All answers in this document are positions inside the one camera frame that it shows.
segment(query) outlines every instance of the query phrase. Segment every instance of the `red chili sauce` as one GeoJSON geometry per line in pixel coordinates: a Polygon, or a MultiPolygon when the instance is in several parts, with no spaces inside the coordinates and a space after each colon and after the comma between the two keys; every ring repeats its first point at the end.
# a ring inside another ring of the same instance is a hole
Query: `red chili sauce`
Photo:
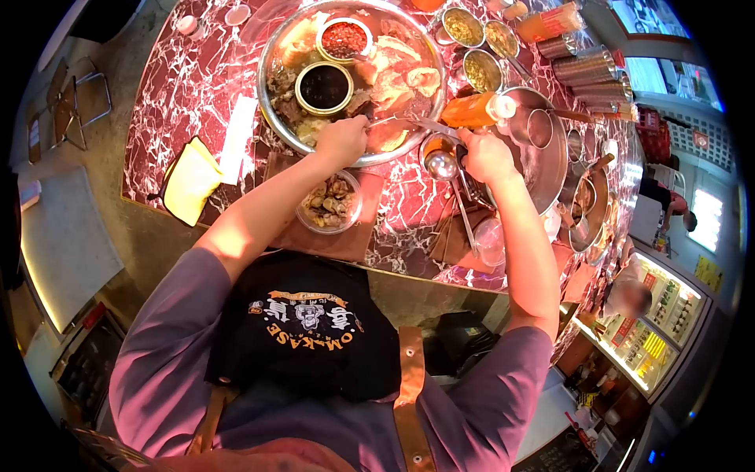
{"type": "Polygon", "coordinates": [[[333,57],[348,59],[367,47],[367,35],[354,23],[336,23],[322,33],[322,47],[333,57]]]}

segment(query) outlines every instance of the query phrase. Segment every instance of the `soy sauce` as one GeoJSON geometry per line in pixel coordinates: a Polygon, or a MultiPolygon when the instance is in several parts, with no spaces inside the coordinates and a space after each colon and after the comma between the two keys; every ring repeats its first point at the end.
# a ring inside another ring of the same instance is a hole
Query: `soy sauce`
{"type": "Polygon", "coordinates": [[[328,110],[340,105],[349,92],[349,81],[333,66],[317,66],[301,78],[301,97],[309,105],[328,110]]]}

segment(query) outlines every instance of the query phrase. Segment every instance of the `refrigerator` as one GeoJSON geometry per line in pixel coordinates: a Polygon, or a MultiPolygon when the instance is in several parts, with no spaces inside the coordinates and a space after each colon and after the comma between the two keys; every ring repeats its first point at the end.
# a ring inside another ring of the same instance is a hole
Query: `refrigerator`
{"type": "Polygon", "coordinates": [[[643,268],[639,280],[653,295],[649,312],[640,319],[620,314],[600,319],[606,331],[599,337],[576,321],[653,404],[668,393],[675,377],[688,370],[685,361],[707,320],[725,315],[716,306],[715,294],[699,279],[640,241],[635,240],[635,249],[643,268]]]}

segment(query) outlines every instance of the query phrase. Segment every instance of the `brown apron strap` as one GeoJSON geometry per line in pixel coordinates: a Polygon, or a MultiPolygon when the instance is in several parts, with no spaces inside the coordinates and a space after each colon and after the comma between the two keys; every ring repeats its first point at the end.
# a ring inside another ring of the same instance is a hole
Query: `brown apron strap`
{"type": "Polygon", "coordinates": [[[430,454],[422,424],[417,416],[417,397],[424,386],[424,352],[422,329],[402,326],[399,328],[401,347],[401,389],[393,404],[393,420],[399,434],[401,450],[408,472],[435,472],[435,463],[430,454]]]}
{"type": "Polygon", "coordinates": [[[197,428],[194,437],[186,448],[186,454],[201,454],[212,449],[212,441],[215,438],[217,424],[220,422],[220,414],[223,413],[223,407],[231,403],[239,395],[237,390],[228,387],[212,388],[210,394],[210,403],[207,405],[205,419],[197,428]]]}

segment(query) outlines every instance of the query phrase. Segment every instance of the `yellow cloth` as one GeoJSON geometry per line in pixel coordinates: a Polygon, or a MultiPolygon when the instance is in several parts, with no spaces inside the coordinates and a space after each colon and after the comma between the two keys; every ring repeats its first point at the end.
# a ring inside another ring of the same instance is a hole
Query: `yellow cloth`
{"type": "Polygon", "coordinates": [[[207,198],[223,178],[215,158],[195,137],[183,148],[180,158],[171,164],[166,175],[169,178],[163,204],[179,220],[189,226],[196,225],[207,198]]]}

